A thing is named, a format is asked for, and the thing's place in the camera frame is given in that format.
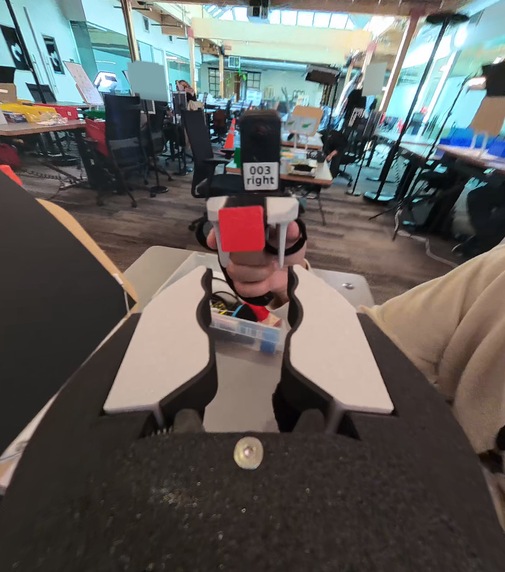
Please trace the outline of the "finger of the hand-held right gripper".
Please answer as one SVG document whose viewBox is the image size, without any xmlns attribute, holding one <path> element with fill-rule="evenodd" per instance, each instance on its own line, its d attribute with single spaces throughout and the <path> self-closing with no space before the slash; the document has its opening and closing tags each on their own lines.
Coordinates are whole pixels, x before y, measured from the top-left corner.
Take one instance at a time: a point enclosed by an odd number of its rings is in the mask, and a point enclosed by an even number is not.
<svg viewBox="0 0 505 572">
<path fill-rule="evenodd" d="M 299 202 L 296 198 L 266 199 L 266 224 L 276 232 L 279 268 L 284 266 L 288 225 L 298 218 L 298 214 Z"/>
<path fill-rule="evenodd" d="M 215 236 L 215 247 L 219 264 L 221 267 L 226 268 L 230 261 L 230 254 L 223 250 L 221 246 L 221 234 L 220 234 L 220 211 L 226 206 L 227 198 L 209 198 L 207 200 L 207 218 L 208 222 L 212 225 L 213 234 Z"/>
</svg>

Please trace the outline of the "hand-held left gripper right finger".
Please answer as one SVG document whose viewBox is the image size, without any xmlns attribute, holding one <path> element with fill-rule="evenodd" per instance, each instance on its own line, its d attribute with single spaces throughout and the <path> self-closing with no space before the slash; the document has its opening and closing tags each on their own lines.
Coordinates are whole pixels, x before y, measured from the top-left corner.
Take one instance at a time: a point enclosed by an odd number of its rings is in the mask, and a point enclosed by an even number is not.
<svg viewBox="0 0 505 572">
<path fill-rule="evenodd" d="M 280 381 L 272 397 L 281 431 L 316 410 L 324 431 L 352 413 L 390 416 L 389 395 L 358 314 L 340 293 L 301 266 L 288 269 L 289 307 Z"/>
</svg>

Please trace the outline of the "small red piece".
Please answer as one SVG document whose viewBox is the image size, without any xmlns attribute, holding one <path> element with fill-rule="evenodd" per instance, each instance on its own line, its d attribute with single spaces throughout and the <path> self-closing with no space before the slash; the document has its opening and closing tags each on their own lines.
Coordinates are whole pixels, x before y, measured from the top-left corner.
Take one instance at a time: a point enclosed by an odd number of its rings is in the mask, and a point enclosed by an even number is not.
<svg viewBox="0 0 505 572">
<path fill-rule="evenodd" d="M 220 247 L 223 252 L 260 252 L 265 247 L 264 207 L 234 206 L 219 210 Z"/>
</svg>

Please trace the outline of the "clear plastic storage box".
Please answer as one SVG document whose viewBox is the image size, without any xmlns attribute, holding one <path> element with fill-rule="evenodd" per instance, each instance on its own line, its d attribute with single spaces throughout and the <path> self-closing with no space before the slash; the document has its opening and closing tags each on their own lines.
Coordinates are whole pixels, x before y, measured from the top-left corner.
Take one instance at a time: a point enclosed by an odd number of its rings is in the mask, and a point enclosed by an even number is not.
<svg viewBox="0 0 505 572">
<path fill-rule="evenodd" d="M 221 271 L 217 256 L 200 252 L 192 252 L 171 276 L 163 282 L 152 297 L 159 296 L 163 290 L 200 266 L 213 271 L 212 291 L 214 294 L 221 295 L 222 292 L 226 292 L 228 299 L 234 298 L 230 295 L 231 291 L 228 286 L 225 285 L 225 277 Z M 211 310 L 211 312 L 211 326 L 221 338 L 242 346 L 251 347 L 257 351 L 260 351 L 259 346 L 262 340 L 274 340 L 279 343 L 283 352 L 287 334 L 287 326 L 283 323 L 275 327 L 237 317 L 235 311 L 225 314 L 218 310 Z"/>
</svg>

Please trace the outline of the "person's right forearm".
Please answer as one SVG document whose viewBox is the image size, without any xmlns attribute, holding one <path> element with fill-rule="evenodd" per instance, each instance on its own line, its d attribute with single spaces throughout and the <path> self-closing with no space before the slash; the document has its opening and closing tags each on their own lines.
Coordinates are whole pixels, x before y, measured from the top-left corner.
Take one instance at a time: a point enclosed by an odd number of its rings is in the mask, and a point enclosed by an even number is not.
<svg viewBox="0 0 505 572">
<path fill-rule="evenodd" d="M 505 366 L 505 245 L 359 311 L 451 400 L 461 379 Z"/>
</svg>

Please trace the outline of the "grey desk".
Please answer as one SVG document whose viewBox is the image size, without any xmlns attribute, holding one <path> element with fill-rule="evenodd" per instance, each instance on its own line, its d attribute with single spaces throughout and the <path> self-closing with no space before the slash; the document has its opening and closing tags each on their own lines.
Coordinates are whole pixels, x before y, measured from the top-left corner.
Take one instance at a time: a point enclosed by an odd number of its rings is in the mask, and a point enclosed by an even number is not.
<svg viewBox="0 0 505 572">
<path fill-rule="evenodd" d="M 139 302 L 146 304 L 198 263 L 214 270 L 219 268 L 216 255 L 212 253 L 154 246 L 133 262 L 124 276 L 134 287 Z M 216 362 L 219 387 L 206 408 L 205 429 L 276 432 L 271 396 L 279 380 L 282 358 L 220 340 L 216 345 Z M 54 395 L 47 402 L 2 454 L 0 495 L 6 492 L 26 443 L 56 397 Z"/>
</svg>

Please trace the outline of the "person's right hand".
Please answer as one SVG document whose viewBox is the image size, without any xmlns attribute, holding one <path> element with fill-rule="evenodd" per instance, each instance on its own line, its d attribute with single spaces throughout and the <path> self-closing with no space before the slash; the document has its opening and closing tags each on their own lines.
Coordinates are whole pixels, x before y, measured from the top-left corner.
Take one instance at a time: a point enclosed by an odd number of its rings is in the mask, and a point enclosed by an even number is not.
<svg viewBox="0 0 505 572">
<path fill-rule="evenodd" d="M 276 310 L 289 302 L 287 268 L 295 265 L 308 271 L 311 269 L 306 261 L 306 245 L 286 257 L 283 267 L 279 266 L 277 257 L 265 251 L 235 252 L 230 254 L 226 271 L 240 297 L 253 298 L 270 292 L 272 301 L 269 308 Z"/>
</svg>

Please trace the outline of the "wooden board green marks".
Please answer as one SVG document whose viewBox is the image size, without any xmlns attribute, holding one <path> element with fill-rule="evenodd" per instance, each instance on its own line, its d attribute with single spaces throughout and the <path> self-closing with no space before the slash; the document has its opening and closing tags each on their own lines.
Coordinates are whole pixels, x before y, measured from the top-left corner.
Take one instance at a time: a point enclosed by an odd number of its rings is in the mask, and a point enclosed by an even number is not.
<svg viewBox="0 0 505 572">
<path fill-rule="evenodd" d="M 322 117 L 322 108 L 296 105 L 287 119 L 286 129 L 296 135 L 311 137 L 318 131 Z"/>
</svg>

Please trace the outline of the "black office chair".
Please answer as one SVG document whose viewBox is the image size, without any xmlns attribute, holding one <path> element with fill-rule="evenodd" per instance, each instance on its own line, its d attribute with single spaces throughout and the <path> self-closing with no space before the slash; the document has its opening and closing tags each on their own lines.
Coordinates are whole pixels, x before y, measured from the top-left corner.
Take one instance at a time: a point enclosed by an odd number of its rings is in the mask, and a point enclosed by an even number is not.
<svg viewBox="0 0 505 572">
<path fill-rule="evenodd" d="M 109 196 L 121 195 L 136 208 L 132 177 L 142 181 L 151 198 L 167 193 L 159 180 L 156 154 L 146 149 L 139 96 L 106 93 L 103 102 L 103 119 L 85 117 L 83 164 L 97 206 L 104 206 Z"/>
<path fill-rule="evenodd" d="M 240 175 L 227 173 L 226 170 L 221 174 L 216 173 L 217 166 L 226 168 L 228 160 L 214 154 L 203 111 L 184 110 L 181 116 L 194 162 L 192 197 L 206 201 L 221 196 L 243 195 L 244 186 Z"/>
</svg>

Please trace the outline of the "white easel board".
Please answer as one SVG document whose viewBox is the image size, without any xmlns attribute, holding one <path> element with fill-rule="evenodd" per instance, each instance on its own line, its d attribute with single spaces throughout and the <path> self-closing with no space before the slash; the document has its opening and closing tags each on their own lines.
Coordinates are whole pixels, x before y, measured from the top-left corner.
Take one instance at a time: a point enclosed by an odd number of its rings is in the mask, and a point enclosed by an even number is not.
<svg viewBox="0 0 505 572">
<path fill-rule="evenodd" d="M 90 77 L 85 72 L 83 66 L 76 62 L 64 61 L 64 66 L 74 79 L 78 92 L 85 104 L 90 107 L 100 107 L 104 105 L 104 99 L 95 87 Z"/>
</svg>

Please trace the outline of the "long wooden table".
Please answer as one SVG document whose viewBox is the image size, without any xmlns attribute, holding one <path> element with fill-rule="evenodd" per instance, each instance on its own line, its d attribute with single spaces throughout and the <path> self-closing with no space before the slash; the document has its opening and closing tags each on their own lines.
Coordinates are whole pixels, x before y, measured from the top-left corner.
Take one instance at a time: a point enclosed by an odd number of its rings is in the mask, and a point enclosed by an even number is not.
<svg viewBox="0 0 505 572">
<path fill-rule="evenodd" d="M 505 158 L 494 156 L 487 151 L 469 147 L 434 144 L 420 136 L 403 137 L 399 147 L 422 158 L 426 158 L 428 149 L 434 147 L 432 157 L 441 155 L 446 158 L 454 158 L 474 167 L 493 169 L 505 174 Z"/>
</svg>

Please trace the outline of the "wooden table with boxes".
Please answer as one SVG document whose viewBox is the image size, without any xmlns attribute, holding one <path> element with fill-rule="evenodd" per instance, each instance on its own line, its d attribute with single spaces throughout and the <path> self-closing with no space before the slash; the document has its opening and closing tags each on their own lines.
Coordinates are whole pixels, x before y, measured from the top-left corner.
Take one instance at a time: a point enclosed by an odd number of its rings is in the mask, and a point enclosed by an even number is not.
<svg viewBox="0 0 505 572">
<path fill-rule="evenodd" d="M 58 125 L 42 125 L 38 123 L 19 123 L 0 125 L 0 136 L 4 137 L 20 137 L 23 135 L 54 133 L 54 132 L 70 132 L 73 130 L 85 130 L 84 120 L 72 120 L 65 124 Z"/>
</svg>

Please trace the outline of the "row of yellow bins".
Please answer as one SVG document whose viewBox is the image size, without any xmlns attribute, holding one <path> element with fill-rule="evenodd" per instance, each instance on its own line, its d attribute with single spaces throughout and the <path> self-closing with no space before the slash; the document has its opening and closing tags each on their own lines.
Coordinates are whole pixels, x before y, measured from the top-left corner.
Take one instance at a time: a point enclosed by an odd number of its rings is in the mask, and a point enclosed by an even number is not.
<svg viewBox="0 0 505 572">
<path fill-rule="evenodd" d="M 49 106 L 7 103 L 0 104 L 0 109 L 9 123 L 44 123 L 59 118 L 57 111 Z"/>
</svg>

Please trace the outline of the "red bin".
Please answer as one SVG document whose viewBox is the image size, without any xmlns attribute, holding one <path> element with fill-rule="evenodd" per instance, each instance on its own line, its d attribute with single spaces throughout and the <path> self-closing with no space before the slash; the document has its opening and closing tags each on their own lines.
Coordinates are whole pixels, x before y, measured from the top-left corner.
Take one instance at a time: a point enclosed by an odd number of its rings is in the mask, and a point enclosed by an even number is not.
<svg viewBox="0 0 505 572">
<path fill-rule="evenodd" d="M 20 156 L 16 147 L 0 142 L 0 165 L 9 166 L 13 170 L 21 168 Z"/>
</svg>

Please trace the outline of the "black wall poster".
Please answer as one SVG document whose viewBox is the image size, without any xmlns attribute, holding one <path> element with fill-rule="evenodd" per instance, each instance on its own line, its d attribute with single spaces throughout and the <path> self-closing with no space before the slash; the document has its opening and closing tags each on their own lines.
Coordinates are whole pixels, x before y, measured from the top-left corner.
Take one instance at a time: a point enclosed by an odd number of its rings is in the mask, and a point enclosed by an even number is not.
<svg viewBox="0 0 505 572">
<path fill-rule="evenodd" d="M 64 64 L 60 57 L 55 38 L 45 34 L 42 35 L 42 38 L 49 56 L 52 71 L 57 75 L 65 75 Z"/>
<path fill-rule="evenodd" d="M 11 26 L 0 24 L 0 30 L 6 42 L 8 52 L 17 70 L 30 71 L 28 58 L 23 50 L 20 36 L 16 29 Z"/>
</svg>

